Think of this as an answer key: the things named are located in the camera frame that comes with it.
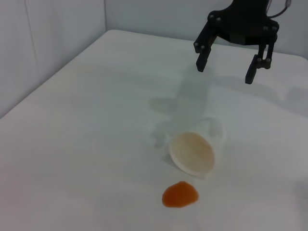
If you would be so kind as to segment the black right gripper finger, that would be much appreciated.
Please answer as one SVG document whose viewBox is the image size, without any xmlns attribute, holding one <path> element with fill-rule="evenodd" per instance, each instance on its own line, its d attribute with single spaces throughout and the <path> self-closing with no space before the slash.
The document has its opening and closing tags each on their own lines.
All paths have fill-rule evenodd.
<svg viewBox="0 0 308 231">
<path fill-rule="evenodd" d="M 209 22 L 206 23 L 198 38 L 194 42 L 195 52 L 199 54 L 196 67 L 199 72 L 203 72 L 211 52 L 211 46 L 217 38 L 217 30 Z"/>
<path fill-rule="evenodd" d="M 254 55 L 245 76 L 245 83 L 252 84 L 257 69 L 270 69 L 276 36 L 260 37 L 254 39 L 254 45 L 258 45 L 258 53 Z"/>
</svg>

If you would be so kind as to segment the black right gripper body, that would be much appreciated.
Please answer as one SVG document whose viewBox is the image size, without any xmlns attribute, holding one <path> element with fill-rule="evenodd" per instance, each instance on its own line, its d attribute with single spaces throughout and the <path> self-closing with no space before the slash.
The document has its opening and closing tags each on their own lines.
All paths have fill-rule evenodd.
<svg viewBox="0 0 308 231">
<path fill-rule="evenodd" d="M 279 24 L 267 16 L 267 0 L 234 0 L 223 10 L 212 11 L 207 23 L 218 37 L 251 46 L 276 42 Z"/>
</svg>

